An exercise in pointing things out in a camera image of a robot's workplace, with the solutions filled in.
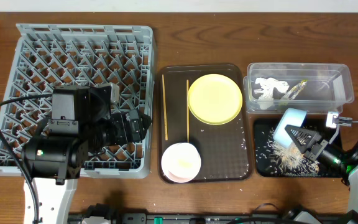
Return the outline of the rice waste pile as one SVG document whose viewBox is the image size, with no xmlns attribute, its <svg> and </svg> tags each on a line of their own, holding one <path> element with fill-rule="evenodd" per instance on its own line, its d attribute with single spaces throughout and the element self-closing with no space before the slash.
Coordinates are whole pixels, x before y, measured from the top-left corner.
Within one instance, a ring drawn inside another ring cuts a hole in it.
<svg viewBox="0 0 358 224">
<path fill-rule="evenodd" d="M 306 159 L 294 144 L 289 149 L 273 140 L 274 129 L 263 132 L 267 142 L 256 148 L 257 170 L 267 177 L 317 177 L 319 162 Z"/>
</svg>

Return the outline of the wooden chopstick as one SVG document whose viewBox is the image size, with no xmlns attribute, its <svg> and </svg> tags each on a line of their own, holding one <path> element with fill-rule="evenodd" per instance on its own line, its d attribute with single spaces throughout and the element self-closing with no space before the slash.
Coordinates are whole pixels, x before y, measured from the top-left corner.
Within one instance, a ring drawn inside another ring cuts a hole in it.
<svg viewBox="0 0 358 224">
<path fill-rule="evenodd" d="M 190 142 L 190 111 L 188 106 L 189 80 L 186 80 L 186 141 Z"/>
<path fill-rule="evenodd" d="M 162 75 L 162 97 L 163 97 L 164 133 L 165 133 L 165 140 L 168 141 L 167 104 L 166 104 L 166 91 L 165 91 L 165 76 L 164 76 L 164 74 Z"/>
</svg>

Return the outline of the green snack wrapper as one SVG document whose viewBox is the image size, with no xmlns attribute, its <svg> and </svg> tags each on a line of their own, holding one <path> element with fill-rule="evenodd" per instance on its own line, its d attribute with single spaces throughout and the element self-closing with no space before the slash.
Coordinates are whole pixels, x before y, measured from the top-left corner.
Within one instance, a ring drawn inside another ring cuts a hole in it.
<svg viewBox="0 0 358 224">
<path fill-rule="evenodd" d="M 294 100 L 301 91 L 303 91 L 307 85 L 308 80 L 302 80 L 298 84 L 292 87 L 291 90 L 286 92 L 282 97 L 281 100 L 289 101 Z"/>
</svg>

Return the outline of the white napkin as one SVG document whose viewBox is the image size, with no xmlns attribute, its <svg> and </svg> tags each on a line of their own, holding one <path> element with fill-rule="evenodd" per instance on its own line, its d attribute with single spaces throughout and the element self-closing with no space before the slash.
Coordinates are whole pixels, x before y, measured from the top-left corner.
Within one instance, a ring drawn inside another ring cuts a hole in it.
<svg viewBox="0 0 358 224">
<path fill-rule="evenodd" d="M 284 94 L 289 89 L 289 84 L 286 81 L 279 81 L 274 78 L 256 78 L 255 85 L 254 94 L 258 95 L 258 105 L 261 110 L 266 110 L 273 105 L 274 90 Z"/>
</svg>

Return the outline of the pink bowl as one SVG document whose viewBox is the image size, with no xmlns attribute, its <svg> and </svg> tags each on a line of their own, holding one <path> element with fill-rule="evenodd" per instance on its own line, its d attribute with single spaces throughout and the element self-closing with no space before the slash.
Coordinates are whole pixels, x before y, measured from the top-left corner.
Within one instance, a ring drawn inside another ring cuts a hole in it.
<svg viewBox="0 0 358 224">
<path fill-rule="evenodd" d="M 163 174 L 175 183 L 193 180 L 201 169 L 201 157 L 194 145 L 188 142 L 169 146 L 162 155 Z"/>
</svg>

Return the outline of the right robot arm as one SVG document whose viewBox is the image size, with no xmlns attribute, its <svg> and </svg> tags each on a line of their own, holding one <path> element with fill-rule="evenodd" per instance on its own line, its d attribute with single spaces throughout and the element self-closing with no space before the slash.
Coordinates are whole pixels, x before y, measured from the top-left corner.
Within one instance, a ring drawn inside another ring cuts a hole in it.
<svg viewBox="0 0 358 224">
<path fill-rule="evenodd" d="M 309 129 L 287 125 L 285 131 L 300 152 L 311 161 L 337 172 L 349 187 L 348 211 L 338 223 L 358 223 L 358 141 L 348 151 L 331 145 L 321 135 Z"/>
</svg>

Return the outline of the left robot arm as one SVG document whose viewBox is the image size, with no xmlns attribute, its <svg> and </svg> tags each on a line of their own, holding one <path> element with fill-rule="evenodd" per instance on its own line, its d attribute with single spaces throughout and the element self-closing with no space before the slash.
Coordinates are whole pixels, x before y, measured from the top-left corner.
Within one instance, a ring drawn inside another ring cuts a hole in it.
<svg viewBox="0 0 358 224">
<path fill-rule="evenodd" d="M 52 115 L 41 122 L 22 150 L 38 208 L 37 223 L 65 223 L 83 164 L 104 147 L 145 139 L 152 124 L 138 109 L 112 113 L 119 87 L 58 86 Z"/>
</svg>

